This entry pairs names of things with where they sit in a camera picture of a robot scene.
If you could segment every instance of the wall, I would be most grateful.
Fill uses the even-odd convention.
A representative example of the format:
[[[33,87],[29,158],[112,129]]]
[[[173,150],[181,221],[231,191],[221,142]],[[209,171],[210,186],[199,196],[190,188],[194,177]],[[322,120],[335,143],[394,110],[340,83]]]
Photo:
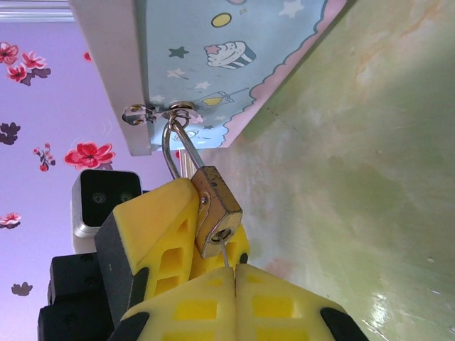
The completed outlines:
[[[160,153],[129,155],[75,23],[2,23],[0,42],[11,56],[0,59],[0,338],[36,340],[50,260],[73,252],[70,197],[78,173],[97,166],[134,171],[148,190],[171,176]],[[7,78],[7,63],[25,63],[22,53],[33,57],[31,51],[30,75],[19,73],[22,82]],[[99,165],[70,154],[78,144],[90,153],[89,142]]]
[[[251,260],[370,340],[455,340],[455,3],[358,0],[227,150]]]

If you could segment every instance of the camera lens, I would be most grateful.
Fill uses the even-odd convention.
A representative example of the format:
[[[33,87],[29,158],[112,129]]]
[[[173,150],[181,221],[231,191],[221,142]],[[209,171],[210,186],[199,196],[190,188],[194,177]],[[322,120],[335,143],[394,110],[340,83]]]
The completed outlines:
[[[97,204],[102,204],[103,202],[106,201],[106,195],[104,193],[95,193],[92,196],[93,201],[95,201]]]
[[[133,195],[131,193],[122,193],[122,195],[120,195],[120,199],[122,200],[122,202],[131,200],[132,198]]]

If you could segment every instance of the cupcake sticker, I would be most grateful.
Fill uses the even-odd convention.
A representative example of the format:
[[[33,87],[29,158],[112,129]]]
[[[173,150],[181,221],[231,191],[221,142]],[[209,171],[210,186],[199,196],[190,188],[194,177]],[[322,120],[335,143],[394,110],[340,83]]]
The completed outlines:
[[[244,41],[229,41],[222,45],[204,47],[207,54],[207,64],[212,67],[225,69],[240,69],[256,59],[254,53]]]

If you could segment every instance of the green painted wall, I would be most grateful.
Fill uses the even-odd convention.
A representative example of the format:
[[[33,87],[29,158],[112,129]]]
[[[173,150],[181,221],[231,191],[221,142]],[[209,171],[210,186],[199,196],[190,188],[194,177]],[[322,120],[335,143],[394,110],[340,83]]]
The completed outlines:
[[[455,1],[358,0],[228,149],[252,263],[371,340],[455,340]]]

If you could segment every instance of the metal shackle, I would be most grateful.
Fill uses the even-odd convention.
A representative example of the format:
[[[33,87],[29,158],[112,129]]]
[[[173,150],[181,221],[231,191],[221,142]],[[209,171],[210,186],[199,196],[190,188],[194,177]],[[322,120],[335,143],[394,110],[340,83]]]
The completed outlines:
[[[174,179],[181,178],[180,173],[176,167],[176,164],[172,160],[171,156],[171,133],[174,132],[179,137],[183,147],[188,152],[191,161],[194,163],[194,166],[199,169],[203,167],[204,161],[200,157],[198,150],[194,146],[191,139],[188,137],[187,133],[185,132],[185,128],[181,125],[179,121],[176,119],[176,115],[171,115],[169,118],[169,122],[164,126],[163,130],[163,138],[161,141],[164,160],[166,161],[166,165],[168,166],[169,171]]]

